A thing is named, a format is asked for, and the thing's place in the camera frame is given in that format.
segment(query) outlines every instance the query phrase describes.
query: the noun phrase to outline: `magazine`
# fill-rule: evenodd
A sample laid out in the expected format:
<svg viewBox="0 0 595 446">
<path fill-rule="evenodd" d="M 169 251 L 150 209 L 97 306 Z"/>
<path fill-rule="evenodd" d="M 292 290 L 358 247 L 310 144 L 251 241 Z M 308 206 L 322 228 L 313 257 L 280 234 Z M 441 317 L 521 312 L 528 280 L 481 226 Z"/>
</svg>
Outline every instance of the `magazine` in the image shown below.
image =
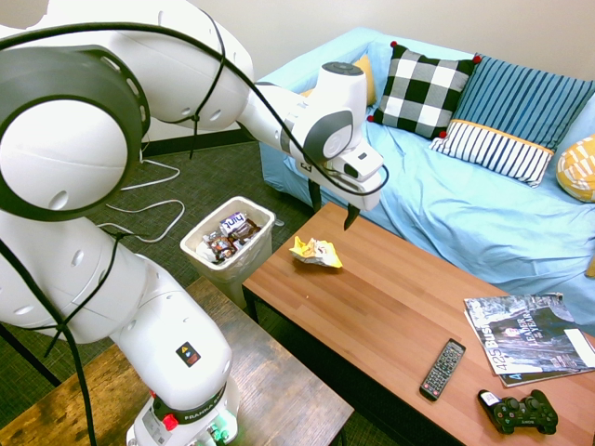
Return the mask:
<svg viewBox="0 0 595 446">
<path fill-rule="evenodd" d="M 545 379 L 558 378 L 560 376 L 570 376 L 571 374 L 584 374 L 592 372 L 595 368 L 588 368 L 583 370 L 559 370 L 557 372 L 543 372 L 540 374 L 501 374 L 499 375 L 502 384 L 505 387 L 515 387 L 522 384 L 536 383 Z"/>
<path fill-rule="evenodd" d="M 562 294 L 480 297 L 465 299 L 465 305 L 498 375 L 558 376 L 555 373 L 575 374 L 595 367 L 595 352 L 563 304 Z M 535 381 L 526 376 L 519 384 L 529 380 Z"/>
</svg>

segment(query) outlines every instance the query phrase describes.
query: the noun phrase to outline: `coffee table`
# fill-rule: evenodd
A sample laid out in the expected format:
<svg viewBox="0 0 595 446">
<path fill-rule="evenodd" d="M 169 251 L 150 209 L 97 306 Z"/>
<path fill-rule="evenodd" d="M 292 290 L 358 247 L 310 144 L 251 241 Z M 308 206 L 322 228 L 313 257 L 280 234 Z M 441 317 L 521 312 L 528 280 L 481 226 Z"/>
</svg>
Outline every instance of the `coffee table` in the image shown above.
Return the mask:
<svg viewBox="0 0 595 446">
<path fill-rule="evenodd" d="M 465 318 L 463 299 L 506 293 L 364 218 L 343 231 L 345 216 L 344 209 L 329 203 L 296 233 L 304 242 L 332 242 L 343 268 L 294 259 L 292 238 L 245 281 L 253 313 L 251 298 L 257 296 L 421 414 L 428 427 L 438 426 L 462 443 L 593 443 L 594 373 L 503 387 Z M 441 397 L 430 402 L 419 394 L 419 385 L 451 337 L 467 351 Z M 546 436 L 535 428 L 517 428 L 511 436 L 497 433 L 478 392 L 488 389 L 520 400 L 533 388 L 541 389 L 558 413 L 558 432 Z M 408 420 L 397 416 L 392 422 Z M 416 442 L 415 436 L 409 440 Z"/>
</svg>

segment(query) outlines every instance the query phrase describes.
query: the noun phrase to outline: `couch armrest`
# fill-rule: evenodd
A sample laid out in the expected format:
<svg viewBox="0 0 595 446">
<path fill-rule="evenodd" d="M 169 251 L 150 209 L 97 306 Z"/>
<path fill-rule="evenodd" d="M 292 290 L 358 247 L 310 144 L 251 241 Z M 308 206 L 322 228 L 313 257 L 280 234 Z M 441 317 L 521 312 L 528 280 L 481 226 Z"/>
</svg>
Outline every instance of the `couch armrest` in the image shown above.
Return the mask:
<svg viewBox="0 0 595 446">
<path fill-rule="evenodd" d="M 309 90 L 316 86 L 318 72 L 323 64 L 330 61 L 354 62 L 365 53 L 368 44 L 380 35 L 380 32 L 369 28 L 355 28 L 287 62 L 259 82 L 270 82 L 295 93 Z"/>
</svg>

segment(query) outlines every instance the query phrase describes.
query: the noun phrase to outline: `crumpled wrapper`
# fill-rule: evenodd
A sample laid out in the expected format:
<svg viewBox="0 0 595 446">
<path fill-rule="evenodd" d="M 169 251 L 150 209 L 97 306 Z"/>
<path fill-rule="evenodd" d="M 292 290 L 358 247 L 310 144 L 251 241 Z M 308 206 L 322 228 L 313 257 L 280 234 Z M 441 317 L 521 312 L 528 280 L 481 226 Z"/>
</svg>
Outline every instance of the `crumpled wrapper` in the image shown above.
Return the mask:
<svg viewBox="0 0 595 446">
<path fill-rule="evenodd" d="M 335 246 L 324 240 L 310 239 L 304 243 L 296 236 L 294 247 L 289 249 L 293 257 L 304 263 L 313 263 L 324 267 L 341 268 L 343 264 L 338 259 Z"/>
</svg>

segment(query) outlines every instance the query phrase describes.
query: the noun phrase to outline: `blue sofa cover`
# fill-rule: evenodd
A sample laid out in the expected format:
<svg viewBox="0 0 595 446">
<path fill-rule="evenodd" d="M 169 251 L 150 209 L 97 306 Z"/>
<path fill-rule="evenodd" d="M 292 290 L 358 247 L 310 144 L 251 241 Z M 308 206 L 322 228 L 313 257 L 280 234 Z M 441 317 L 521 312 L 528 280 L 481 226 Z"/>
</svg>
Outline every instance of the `blue sofa cover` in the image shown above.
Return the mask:
<svg viewBox="0 0 595 446">
<path fill-rule="evenodd" d="M 262 82 L 300 93 L 316 85 L 331 60 L 370 58 L 378 106 L 388 76 L 390 42 L 432 58 L 471 59 L 472 54 L 357 28 L 302 55 Z M 450 158 L 413 133 L 364 123 L 364 136 L 390 171 L 380 204 L 362 213 L 379 226 L 509 294 L 560 292 L 582 328 L 595 335 L 595 280 L 585 276 L 595 254 L 595 204 L 560 188 L 555 167 L 563 150 L 595 134 L 595 98 L 579 114 L 536 189 L 476 164 Z M 260 144 L 264 180 L 311 203 L 307 179 L 294 160 Z M 323 190 L 323 203 L 340 199 Z"/>
</svg>

